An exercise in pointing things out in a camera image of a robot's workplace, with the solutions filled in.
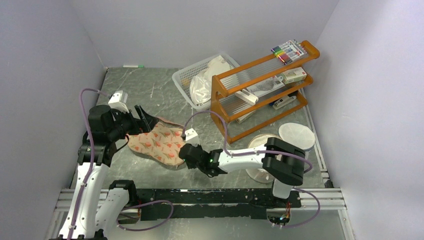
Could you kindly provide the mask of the floral mesh laundry bag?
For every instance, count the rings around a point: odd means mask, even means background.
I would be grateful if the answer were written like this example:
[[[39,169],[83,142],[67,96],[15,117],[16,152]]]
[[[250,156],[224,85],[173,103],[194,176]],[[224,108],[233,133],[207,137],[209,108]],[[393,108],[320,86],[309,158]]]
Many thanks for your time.
[[[182,125],[159,118],[152,131],[130,135],[128,146],[131,151],[150,156],[163,165],[178,167],[184,163],[179,158],[185,144],[182,133]]]

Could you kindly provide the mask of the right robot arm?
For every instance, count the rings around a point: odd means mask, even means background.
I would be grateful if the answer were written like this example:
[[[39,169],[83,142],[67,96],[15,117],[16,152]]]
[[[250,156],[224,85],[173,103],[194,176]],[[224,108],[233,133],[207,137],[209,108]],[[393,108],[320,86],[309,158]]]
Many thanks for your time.
[[[186,143],[178,153],[189,169],[199,169],[211,178],[238,170],[266,171],[274,177],[269,199],[275,207],[287,203],[293,187],[304,183],[304,174],[312,169],[305,156],[303,149],[276,137],[269,137],[265,144],[240,150],[207,152],[200,145]]]

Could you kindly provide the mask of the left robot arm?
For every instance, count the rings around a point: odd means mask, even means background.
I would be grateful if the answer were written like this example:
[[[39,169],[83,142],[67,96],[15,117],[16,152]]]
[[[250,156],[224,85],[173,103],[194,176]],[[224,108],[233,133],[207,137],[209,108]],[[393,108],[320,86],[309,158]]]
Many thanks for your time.
[[[86,119],[89,129],[78,150],[77,180],[66,220],[58,240],[106,240],[124,207],[132,208],[139,201],[132,180],[115,180],[105,202],[98,206],[116,142],[128,136],[151,132],[159,122],[157,117],[135,106],[138,117],[131,110],[123,111],[109,105],[96,105]]]

